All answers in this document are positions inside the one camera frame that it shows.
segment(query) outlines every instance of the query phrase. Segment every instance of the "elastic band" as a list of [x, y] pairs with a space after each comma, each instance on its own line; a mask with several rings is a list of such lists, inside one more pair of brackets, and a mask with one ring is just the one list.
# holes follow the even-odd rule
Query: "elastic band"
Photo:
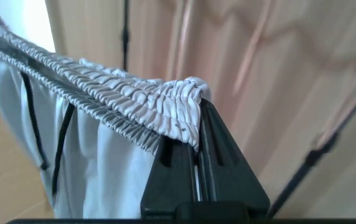
[[49, 163], [47, 161], [47, 157], [45, 156], [45, 153], [44, 153], [44, 150], [43, 150], [42, 144], [41, 144], [40, 130], [39, 130], [39, 126], [37, 124], [37, 118], [35, 116], [33, 91], [32, 91], [31, 85], [30, 85], [29, 76], [24, 72], [21, 72], [21, 75], [22, 75], [24, 87], [26, 88], [27, 104], [28, 104], [28, 107], [29, 107], [31, 125], [33, 127], [33, 132], [34, 132], [34, 136], [35, 136], [35, 143], [37, 144], [37, 149], [38, 149], [38, 152], [39, 152], [40, 157], [42, 159], [42, 163], [40, 165], [40, 168], [42, 170], [47, 170], [48, 166], [49, 166]]
[[66, 137], [68, 124], [72, 118], [74, 108], [75, 108], [74, 105], [72, 105], [71, 103], [68, 104], [66, 113], [65, 113], [65, 117], [63, 118], [62, 126], [60, 127], [60, 131], [59, 131], [58, 147], [57, 147], [57, 151], [56, 151], [56, 155], [55, 155], [55, 168], [54, 168], [54, 174], [52, 176], [52, 196], [53, 197], [56, 196], [56, 192], [57, 192], [60, 161], [62, 159], [62, 154], [63, 154], [63, 145], [65, 143], [65, 137]]

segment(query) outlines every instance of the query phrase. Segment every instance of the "cloth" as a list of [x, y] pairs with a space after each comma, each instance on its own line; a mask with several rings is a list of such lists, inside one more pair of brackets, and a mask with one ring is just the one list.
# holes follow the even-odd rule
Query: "cloth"
[[198, 148], [201, 98], [210, 91], [198, 78], [142, 80], [77, 63], [0, 20], [0, 114], [39, 167], [57, 218], [139, 218], [160, 135]]

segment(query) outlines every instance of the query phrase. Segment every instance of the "pink curtain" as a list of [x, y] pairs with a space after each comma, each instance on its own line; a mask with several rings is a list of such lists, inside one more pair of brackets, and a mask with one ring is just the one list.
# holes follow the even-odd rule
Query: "pink curtain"
[[[275, 200], [356, 87], [356, 1], [130, 2], [128, 71], [206, 80]], [[57, 52], [121, 66], [123, 1], [51, 0], [47, 7]], [[278, 216], [356, 217], [356, 117]]]

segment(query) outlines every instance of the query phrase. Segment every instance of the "curtain fold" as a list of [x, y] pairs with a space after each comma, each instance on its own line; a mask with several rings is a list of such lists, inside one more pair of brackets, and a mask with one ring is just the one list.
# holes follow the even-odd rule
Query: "curtain fold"
[[[122, 0], [47, 5], [64, 54], [121, 67]], [[356, 87], [356, 1], [131, 0], [129, 29], [128, 71], [204, 79], [271, 201]], [[278, 216], [356, 217], [356, 118], [345, 133]]]

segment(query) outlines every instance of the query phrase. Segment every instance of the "black cable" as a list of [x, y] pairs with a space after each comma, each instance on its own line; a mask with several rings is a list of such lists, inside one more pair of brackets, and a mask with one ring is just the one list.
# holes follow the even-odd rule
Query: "black cable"
[[55, 168], [54, 168], [54, 174], [52, 176], [52, 196], [53, 197], [56, 196], [56, 192], [57, 192], [60, 161], [62, 159], [62, 154], [63, 154], [63, 145], [65, 143], [65, 137], [66, 137], [68, 124], [72, 118], [74, 108], [75, 108], [74, 105], [72, 105], [71, 103], [68, 104], [66, 113], [65, 113], [65, 117], [63, 118], [62, 126], [60, 127], [60, 131], [59, 131], [58, 146], [57, 146], [57, 151], [56, 151], [56, 155], [55, 155]]
[[33, 127], [33, 132], [34, 132], [34, 136], [35, 136], [35, 143], [37, 144], [37, 149], [38, 149], [40, 157], [42, 159], [40, 168], [42, 170], [46, 170], [46, 169], [48, 169], [49, 163], [47, 161], [47, 157], [45, 156], [44, 150], [42, 148], [40, 130], [39, 130], [39, 126], [37, 124], [37, 117], [35, 116], [35, 111], [34, 111], [33, 91], [32, 91], [31, 85], [30, 85], [29, 76], [24, 72], [21, 72], [21, 75], [22, 75], [24, 87], [26, 88], [27, 104], [29, 107], [31, 125]]
[[304, 178], [312, 170], [312, 168], [323, 158], [326, 153], [330, 152], [330, 150], [337, 142], [339, 134], [345, 128], [345, 126], [348, 124], [348, 122], [354, 116], [355, 113], [356, 105], [349, 113], [349, 115], [343, 120], [343, 122], [341, 122], [336, 132], [326, 142], [326, 144], [321, 149], [312, 150], [311, 152], [309, 152], [301, 167], [297, 170], [297, 172], [293, 175], [287, 186], [279, 194], [278, 199], [276, 199], [275, 203], [272, 204], [271, 209], [267, 214], [267, 218], [273, 218], [277, 214], [277, 212], [281, 209], [287, 199], [293, 194], [295, 189], [299, 186], [302, 180], [304, 180]]
[[128, 42], [129, 42], [129, 29], [128, 29], [128, 18], [129, 18], [129, 0], [124, 0], [124, 25], [123, 25], [123, 69], [127, 71], [128, 69]]

